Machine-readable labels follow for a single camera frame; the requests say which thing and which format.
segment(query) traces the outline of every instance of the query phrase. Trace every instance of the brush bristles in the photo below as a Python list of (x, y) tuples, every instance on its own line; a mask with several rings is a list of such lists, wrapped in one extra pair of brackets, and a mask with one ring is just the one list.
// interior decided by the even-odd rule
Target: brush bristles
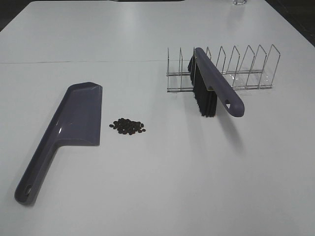
[(190, 71), (193, 92), (195, 94), (195, 99), (197, 100), (201, 115), (214, 117), (217, 109), (217, 94), (214, 91), (207, 91), (194, 56), (190, 60), (188, 70)]

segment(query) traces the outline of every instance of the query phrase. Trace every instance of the white tabletop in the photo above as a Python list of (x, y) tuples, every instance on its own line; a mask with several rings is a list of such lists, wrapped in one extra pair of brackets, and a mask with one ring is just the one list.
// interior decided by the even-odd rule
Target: white tabletop
[[(194, 2), (33, 2), (0, 32), (0, 235), (315, 234), (315, 49), (264, 1)], [(166, 24), (179, 18), (186, 24)], [(189, 19), (219, 31), (190, 33)], [(238, 92), (242, 118), (220, 103), (204, 118), (192, 93), (166, 93), (166, 48), (218, 46), (219, 34), (227, 46), (275, 43), (282, 53), (272, 90)], [(123, 61), (151, 59), (161, 61)], [(86, 81), (103, 86), (100, 146), (60, 148), (34, 206), (18, 204), (15, 188), (66, 88)], [(121, 117), (147, 132), (119, 135), (108, 125)]]

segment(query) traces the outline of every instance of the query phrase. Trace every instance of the dark floor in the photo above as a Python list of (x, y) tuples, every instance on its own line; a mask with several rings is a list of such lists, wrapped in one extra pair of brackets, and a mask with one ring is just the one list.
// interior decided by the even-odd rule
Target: dark floor
[[(31, 1), (0, 0), (0, 31)], [(315, 46), (315, 0), (266, 1)]]

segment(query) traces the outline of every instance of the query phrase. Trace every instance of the pile of coffee beans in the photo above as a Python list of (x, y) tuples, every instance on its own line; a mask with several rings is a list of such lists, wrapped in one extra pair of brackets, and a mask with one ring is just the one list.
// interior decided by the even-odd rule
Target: pile of coffee beans
[(146, 132), (146, 129), (143, 129), (144, 124), (140, 121), (132, 121), (129, 119), (120, 118), (110, 124), (109, 127), (113, 129), (117, 129), (120, 134), (129, 134), (133, 135), (136, 132), (142, 133)]

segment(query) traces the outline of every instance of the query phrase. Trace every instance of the dish rack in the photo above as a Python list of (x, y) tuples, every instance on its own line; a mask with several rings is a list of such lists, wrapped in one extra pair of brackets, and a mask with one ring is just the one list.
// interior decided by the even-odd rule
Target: dish rack
[[(206, 54), (212, 60), (209, 47)], [(246, 47), (241, 57), (239, 49), (234, 45), (227, 62), (227, 55), (223, 46), (220, 47), (218, 57), (213, 63), (234, 90), (271, 89), (280, 60), (280, 52), (274, 44), (269, 52), (259, 44), (254, 51), (250, 45)], [(167, 92), (193, 91), (193, 85), (188, 71), (189, 59), (183, 59), (182, 48), (179, 59), (171, 60), (167, 48)]]

